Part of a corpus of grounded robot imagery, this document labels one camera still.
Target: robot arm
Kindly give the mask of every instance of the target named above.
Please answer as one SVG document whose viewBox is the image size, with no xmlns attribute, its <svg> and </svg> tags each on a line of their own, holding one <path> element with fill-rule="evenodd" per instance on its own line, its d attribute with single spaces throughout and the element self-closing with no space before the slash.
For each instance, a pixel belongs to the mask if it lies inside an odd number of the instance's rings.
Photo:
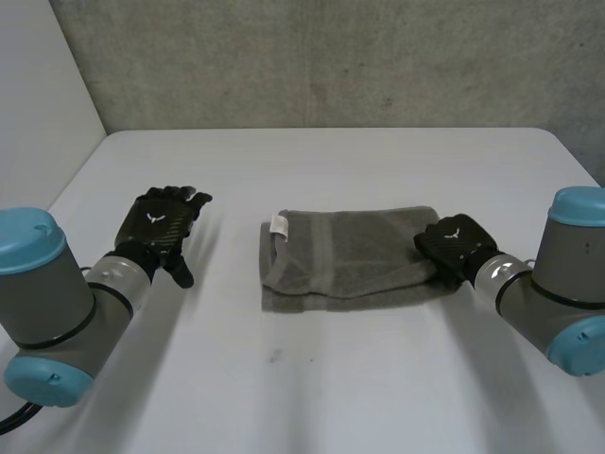
<svg viewBox="0 0 605 454">
<path fill-rule="evenodd" d="M 415 238 L 446 281 L 477 295 L 569 375 L 605 369 L 605 189 L 570 187 L 555 196 L 532 269 L 498 250 L 465 215 Z"/>
<path fill-rule="evenodd" d="M 75 405 L 145 301 L 155 271 L 193 286 L 182 243 L 211 200 L 192 187 L 149 189 L 131 207 L 115 249 L 85 277 L 48 213 L 0 212 L 0 323 L 19 347 L 5 371 L 10 390 L 42 406 Z"/>
</svg>

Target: towel tag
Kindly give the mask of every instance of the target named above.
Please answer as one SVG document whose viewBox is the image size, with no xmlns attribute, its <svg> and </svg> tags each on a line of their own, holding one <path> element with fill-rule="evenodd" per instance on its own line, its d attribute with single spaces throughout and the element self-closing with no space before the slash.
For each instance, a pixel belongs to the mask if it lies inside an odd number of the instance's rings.
<svg viewBox="0 0 605 454">
<path fill-rule="evenodd" d="M 273 215 L 271 217 L 271 225 L 268 227 L 270 233 L 285 236 L 285 241 L 287 241 L 287 229 L 287 218 L 280 215 Z"/>
</svg>

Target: folded towel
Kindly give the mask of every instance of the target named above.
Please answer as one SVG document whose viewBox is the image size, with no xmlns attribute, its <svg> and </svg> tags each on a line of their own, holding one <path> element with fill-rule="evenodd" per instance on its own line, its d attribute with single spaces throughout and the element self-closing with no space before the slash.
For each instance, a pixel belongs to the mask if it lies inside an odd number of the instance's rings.
<svg viewBox="0 0 605 454">
<path fill-rule="evenodd" d="M 261 226 L 264 310 L 392 307 L 451 291 L 433 279 L 437 270 L 414 246 L 414 236 L 439 220 L 432 208 L 280 216 L 287 238 Z"/>
</svg>

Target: black cable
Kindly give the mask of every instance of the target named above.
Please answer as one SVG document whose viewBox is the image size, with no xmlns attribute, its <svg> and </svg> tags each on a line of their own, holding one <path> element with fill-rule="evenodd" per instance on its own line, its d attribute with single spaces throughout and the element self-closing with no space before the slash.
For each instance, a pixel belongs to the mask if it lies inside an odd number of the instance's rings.
<svg viewBox="0 0 605 454">
<path fill-rule="evenodd" d="M 19 428 L 31 418 L 33 418 L 38 411 L 42 409 L 41 405 L 32 404 L 27 402 L 20 409 L 14 412 L 11 416 L 6 418 L 4 421 L 0 421 L 0 436 L 5 433 L 9 433 L 16 428 Z"/>
</svg>

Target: black ring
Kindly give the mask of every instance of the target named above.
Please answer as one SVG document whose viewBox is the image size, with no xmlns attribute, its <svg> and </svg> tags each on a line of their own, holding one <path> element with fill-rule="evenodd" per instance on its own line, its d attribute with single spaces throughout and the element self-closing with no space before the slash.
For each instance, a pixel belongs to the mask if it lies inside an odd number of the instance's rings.
<svg viewBox="0 0 605 454">
<path fill-rule="evenodd" d="M 502 317 L 502 313 L 500 312 L 500 303 L 502 302 L 502 297 L 504 296 L 504 293 L 509 289 L 509 287 L 514 283 L 517 282 L 517 280 L 523 276 L 527 276 L 528 274 L 530 274 L 533 270 L 525 270 L 525 271 L 521 271 L 518 274 L 515 274 L 514 276 L 511 277 L 511 279 L 509 279 L 507 282 L 504 283 L 504 285 L 498 290 L 498 294 L 495 297 L 495 311 L 498 313 L 498 315 L 500 317 Z"/>
<path fill-rule="evenodd" d="M 540 293 L 545 298 L 559 303 L 560 305 L 574 307 L 576 309 L 585 310 L 600 310 L 605 309 L 605 303 L 587 303 L 585 301 L 572 300 L 571 298 L 565 298 L 564 296 L 558 295 L 557 293 L 551 293 L 545 288 L 540 287 L 533 279 L 531 280 L 531 286 L 534 290 Z"/>
<path fill-rule="evenodd" d="M 105 284 L 100 284 L 98 282 L 89 282 L 88 287 L 107 291 L 112 297 L 114 297 L 116 300 L 118 300 L 120 303 L 122 303 L 124 305 L 126 310 L 129 312 L 130 319 L 132 320 L 132 317 L 134 316 L 134 311 L 132 310 L 132 305 L 130 304 L 130 301 L 122 293 L 117 291 L 115 288 L 107 287 Z"/>
<path fill-rule="evenodd" d="M 24 349 L 24 350 L 42 350 L 43 348 L 53 347 L 61 342 L 65 342 L 68 339 L 73 338 L 77 333 L 82 331 L 86 326 L 88 326 L 90 324 L 90 322 L 95 317 L 95 314 L 96 314 L 96 298 L 93 295 L 93 307 L 91 308 L 91 311 L 84 318 L 84 320 L 82 320 L 78 324 L 78 326 L 76 326 L 75 328 L 70 329 L 65 334 L 56 336 L 53 339 L 45 340 L 44 342 L 36 342 L 36 343 L 15 342 L 15 343 L 17 344 L 17 346 L 19 348 Z"/>
</svg>

